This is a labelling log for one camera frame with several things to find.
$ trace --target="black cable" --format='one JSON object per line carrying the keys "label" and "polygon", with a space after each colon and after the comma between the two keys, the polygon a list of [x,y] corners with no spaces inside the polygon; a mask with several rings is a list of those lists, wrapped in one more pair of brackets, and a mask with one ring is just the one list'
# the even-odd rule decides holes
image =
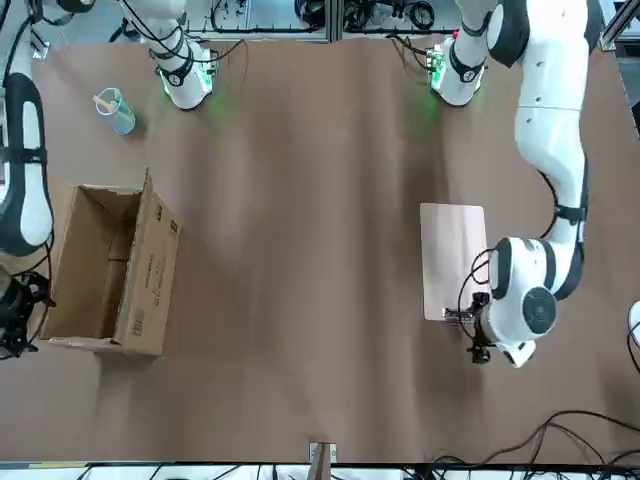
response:
{"label": "black cable", "polygon": [[[225,470],[224,472],[222,472],[217,477],[213,477],[212,480],[220,480],[221,478],[226,477],[227,475],[229,475],[231,472],[235,472],[239,468],[240,468],[240,465],[236,465],[235,467],[231,467],[229,470]],[[260,466],[258,466],[258,476],[260,476]]]}
{"label": "black cable", "polygon": [[153,471],[153,473],[151,474],[151,476],[149,477],[149,480],[153,480],[154,478],[156,478],[156,475],[158,475],[158,472],[160,471],[160,469],[162,469],[163,465],[160,464],[156,467],[156,469]]}
{"label": "black cable", "polygon": [[[427,12],[427,15],[429,15],[429,21],[427,21],[426,23],[423,23],[421,20],[418,20],[419,10],[424,10],[425,12]],[[425,32],[428,32],[431,29],[431,27],[433,27],[433,24],[436,21],[436,15],[433,10],[433,7],[431,6],[431,4],[425,2],[424,0],[419,0],[417,2],[414,2],[411,8],[409,9],[408,16],[411,23],[413,23],[413,25],[415,25],[415,27],[418,30],[422,30]]]}
{"label": "black cable", "polygon": [[400,470],[402,470],[404,473],[406,473],[407,475],[409,475],[409,477],[413,478],[413,480],[424,480],[420,475],[418,475],[417,473],[411,473],[408,469],[406,468],[401,468]]}
{"label": "black cable", "polygon": [[[51,267],[51,250],[49,249],[49,245],[47,245],[46,243],[44,244],[44,248],[47,250],[47,270],[49,273],[49,289],[47,292],[47,300],[51,300],[51,279],[53,278],[53,269]],[[44,322],[47,319],[47,315],[49,313],[49,307],[51,305],[50,302],[45,303],[44,306],[44,310],[42,312],[42,317],[40,318],[40,323],[38,323],[38,326],[36,327],[36,330],[33,332],[33,335],[31,335],[31,338],[27,341],[28,345],[32,345],[33,346],[33,342],[36,338],[38,338],[38,336],[40,335],[40,332],[42,331],[42,327],[44,326]]]}
{"label": "black cable", "polygon": [[142,35],[144,38],[146,38],[147,40],[153,40],[154,42],[158,43],[162,48],[164,48],[167,52],[171,53],[174,57],[180,58],[182,60],[189,60],[189,61],[193,61],[194,63],[205,63],[205,64],[209,64],[211,62],[217,62],[219,60],[222,60],[223,58],[225,58],[228,55],[231,55],[231,53],[238,48],[238,46],[240,46],[242,43],[246,43],[246,41],[244,39],[242,40],[238,40],[235,44],[233,44],[231,46],[231,48],[229,48],[229,50],[227,50],[226,52],[224,52],[222,55],[218,55],[215,58],[210,58],[209,60],[199,60],[197,58],[189,58],[189,57],[185,57],[183,55],[180,55],[178,52],[173,51],[171,48],[167,47],[164,43],[163,40],[167,40],[169,37],[171,37],[176,30],[182,28],[180,26],[177,26],[176,28],[174,28],[171,33],[169,33],[169,35],[167,35],[164,38],[158,38],[152,31],[151,29],[144,23],[144,21],[138,16],[138,14],[135,12],[135,10],[133,10],[133,8],[131,8],[131,5],[129,5],[129,2],[127,2],[127,0],[118,0],[119,2],[122,2],[131,12],[131,15],[133,15],[136,20],[138,21],[138,23],[140,24],[141,27],[144,27],[144,29],[147,31],[147,33],[143,33],[140,28],[137,28],[138,33],[140,33],[140,35]]}
{"label": "black cable", "polygon": [[[545,183],[547,184],[547,186],[551,190],[551,195],[553,195],[553,208],[555,208],[555,206],[558,204],[558,194],[556,193],[556,189],[553,188],[553,185],[551,185],[551,181],[549,180],[549,177],[547,177],[540,170],[538,170],[538,173],[540,173],[540,175],[544,179]],[[549,232],[551,232],[551,229],[553,228],[555,223],[556,223],[556,216],[555,216],[555,213],[554,213],[553,218],[551,219],[551,223],[549,224],[547,229],[542,233],[542,235],[540,235],[540,238],[544,238],[547,235],[549,235]]]}
{"label": "black cable", "polygon": [[611,460],[609,460],[609,464],[613,465],[616,462],[619,462],[623,458],[630,457],[631,455],[640,455],[640,449],[627,450],[626,452],[621,453],[620,455],[615,456]]}
{"label": "black cable", "polygon": [[[48,245],[49,250],[52,250],[52,249],[53,249],[53,243],[54,243],[54,241],[55,241],[55,234],[53,233],[53,231],[51,232],[51,236],[49,237],[49,240],[48,240],[48,241],[50,241],[50,243],[49,243],[49,245]],[[23,275],[23,274],[25,274],[25,273],[33,272],[33,271],[34,271],[35,269],[37,269],[40,265],[42,265],[44,262],[46,262],[46,261],[47,261],[47,257],[49,256],[49,255],[47,254],[47,248],[46,248],[46,247],[47,247],[47,244],[45,243],[45,244],[43,245],[43,247],[45,248],[45,254],[44,254],[44,256],[43,256],[40,260],[38,260],[36,263],[34,263],[32,266],[30,266],[29,268],[27,268],[27,269],[25,269],[25,270],[20,270],[19,272],[12,273],[12,274],[11,274],[11,276],[12,276],[12,277],[19,277],[20,275]]]}
{"label": "black cable", "polygon": [[420,56],[423,56],[423,57],[426,57],[426,56],[427,56],[427,52],[425,52],[424,50],[421,50],[421,49],[419,49],[419,48],[414,47],[414,46],[411,44],[411,41],[410,41],[410,40],[409,40],[409,41],[407,41],[407,40],[402,39],[402,38],[400,37],[400,35],[398,35],[397,33],[391,33],[391,34],[387,35],[387,38],[393,38],[393,39],[395,39],[395,40],[399,41],[399,42],[402,44],[402,46],[403,46],[404,48],[406,48],[407,50],[410,50],[410,51],[414,52],[416,55],[420,55]]}
{"label": "black cable", "polygon": [[20,24],[20,28],[18,28],[18,33],[16,34],[16,38],[13,40],[13,44],[11,45],[11,49],[9,50],[9,55],[7,56],[7,65],[4,67],[4,76],[2,77],[2,86],[6,87],[7,78],[9,78],[9,72],[11,71],[11,63],[13,62],[13,57],[16,54],[16,50],[18,49],[18,44],[20,43],[20,38],[24,33],[25,29],[28,25],[33,23],[33,17],[28,16],[22,24]]}
{"label": "black cable", "polygon": [[472,278],[476,281],[476,283],[479,283],[480,285],[483,285],[483,283],[478,282],[478,280],[474,277],[474,275],[475,275],[475,273],[477,271],[481,270],[486,265],[488,265],[489,261],[485,260],[484,262],[482,262],[480,265],[478,265],[475,268],[474,268],[474,265],[476,264],[476,262],[480,259],[480,257],[482,255],[484,255],[487,252],[491,252],[492,250],[493,249],[486,248],[482,252],[480,252],[478,255],[476,255],[476,257],[471,262],[471,272],[469,272],[469,275],[467,275],[467,277],[464,279],[464,282],[462,282],[462,287],[460,287],[460,291],[458,292],[458,303],[457,303],[457,307],[456,307],[457,311],[458,311],[458,325],[460,326],[460,328],[462,329],[464,334],[471,340],[473,340],[473,336],[467,331],[467,327],[464,325],[464,322],[462,321],[462,306],[461,306],[462,294],[464,293],[464,289],[467,286],[467,283],[469,283],[469,280],[471,280]]}
{"label": "black cable", "polygon": [[62,27],[64,25],[67,25],[71,20],[73,20],[73,17],[75,15],[76,15],[75,13],[68,13],[66,15],[62,15],[61,17],[56,18],[55,20],[50,20],[47,17],[43,16],[42,20],[44,20],[45,23],[48,23],[53,27]]}
{"label": "black cable", "polygon": [[640,375],[640,365],[638,365],[638,361],[636,360],[636,356],[633,353],[633,349],[631,348],[631,337],[633,336],[633,332],[640,326],[640,322],[636,323],[633,328],[629,328],[629,333],[627,333],[627,350],[629,351],[629,356],[631,357],[631,361],[633,362],[633,366]]}
{"label": "black cable", "polygon": [[409,37],[405,38],[406,42],[409,44],[409,47],[411,47],[411,54],[413,55],[413,59],[416,61],[416,63],[418,65],[420,65],[420,67],[424,70],[424,71],[428,71],[429,67],[427,66],[426,63],[422,63],[422,61],[420,60],[420,58],[418,57],[418,54],[416,53],[416,50],[420,50],[418,48],[415,48],[413,46],[413,44],[411,43],[411,39]]}
{"label": "black cable", "polygon": [[4,8],[2,9],[2,14],[0,15],[0,30],[2,30],[2,27],[4,27],[4,21],[7,19],[10,6],[11,6],[11,0],[5,0]]}
{"label": "black cable", "polygon": [[478,265],[476,267],[476,262],[478,260],[480,260],[480,257],[482,257],[482,255],[484,254],[491,254],[491,252],[493,252],[493,248],[485,248],[482,252],[480,252],[476,258],[473,259],[473,262],[471,262],[471,271],[473,272],[473,275],[471,278],[473,278],[473,281],[476,282],[478,285],[486,285],[487,283],[489,283],[489,279],[487,278],[487,280],[478,280],[475,276],[475,272],[482,270],[485,266],[489,265],[489,259],[485,260],[484,262],[482,262],[480,265]]}
{"label": "black cable", "polygon": [[76,480],[84,480],[84,478],[87,476],[87,474],[88,474],[91,470],[93,470],[93,465],[89,465],[89,466],[84,470],[84,472],[82,472],[82,473],[78,476],[78,478],[77,478]]}
{"label": "black cable", "polygon": [[549,422],[547,425],[549,427],[553,427],[553,428],[555,428],[557,430],[560,430],[561,432],[563,432],[568,437],[573,438],[574,440],[577,440],[578,442],[582,443],[589,450],[591,450],[593,453],[595,453],[596,457],[598,457],[598,460],[600,460],[601,464],[605,463],[605,460],[604,460],[604,457],[602,456],[602,454],[593,445],[591,445],[583,437],[578,435],[576,432],[574,432],[570,428],[567,428],[564,425],[560,425],[559,423],[555,423],[555,422]]}

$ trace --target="clear plastic cup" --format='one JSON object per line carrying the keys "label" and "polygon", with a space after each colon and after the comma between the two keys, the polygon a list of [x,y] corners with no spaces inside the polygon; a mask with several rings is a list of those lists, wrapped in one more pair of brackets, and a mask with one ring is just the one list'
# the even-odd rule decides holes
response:
{"label": "clear plastic cup", "polygon": [[96,97],[96,110],[118,135],[126,135],[136,125],[136,116],[117,88],[105,88]]}

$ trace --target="open cardboard box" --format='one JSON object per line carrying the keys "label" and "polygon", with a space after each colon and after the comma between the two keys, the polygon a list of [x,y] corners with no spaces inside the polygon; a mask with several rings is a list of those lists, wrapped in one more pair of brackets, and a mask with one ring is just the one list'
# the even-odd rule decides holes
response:
{"label": "open cardboard box", "polygon": [[81,185],[64,228],[41,339],[93,351],[160,355],[180,224],[154,193]]}

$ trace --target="floor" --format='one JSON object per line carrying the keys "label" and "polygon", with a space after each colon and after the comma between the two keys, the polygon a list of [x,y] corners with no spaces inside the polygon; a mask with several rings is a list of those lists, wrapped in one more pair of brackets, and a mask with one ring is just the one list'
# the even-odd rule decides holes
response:
{"label": "floor", "polygon": [[[93,468],[83,480],[272,480],[273,466],[263,465],[258,470],[255,465],[240,467],[224,475],[232,466],[167,466],[156,472],[157,467],[99,467]],[[23,469],[0,471],[0,480],[76,480],[85,471],[84,468]],[[286,480],[305,480],[308,467],[304,465],[278,465],[277,478]],[[408,477],[398,469],[355,469],[335,468],[331,470],[333,480],[403,480]],[[446,480],[520,480],[522,472],[509,471],[450,471],[442,476]],[[584,474],[546,473],[536,475],[536,480],[589,480]],[[613,476],[612,480],[624,480]]]}

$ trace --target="brown table surface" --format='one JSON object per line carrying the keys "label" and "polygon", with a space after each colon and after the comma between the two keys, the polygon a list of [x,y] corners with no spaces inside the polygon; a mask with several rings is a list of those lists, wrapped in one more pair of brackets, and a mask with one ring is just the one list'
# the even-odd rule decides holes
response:
{"label": "brown table surface", "polygon": [[[219,93],[188,113],[142,46],[74,47],[36,67],[52,174],[136,185],[149,164],[184,233],[166,355],[45,345],[6,362],[0,458],[291,462],[321,440],[341,462],[473,462],[559,409],[640,423],[625,347],[640,156],[612,55],[592,57],[582,120],[584,278],[521,370],[472,365],[459,332],[423,320],[419,239],[421,202],[484,206],[489,244],[546,227],[551,196],[513,143],[520,71],[491,63],[455,109],[386,41],[251,43],[230,58]],[[107,86],[138,113],[132,136],[96,115]],[[637,446],[597,420],[563,422],[605,453]],[[586,461],[558,432],[539,460]]]}

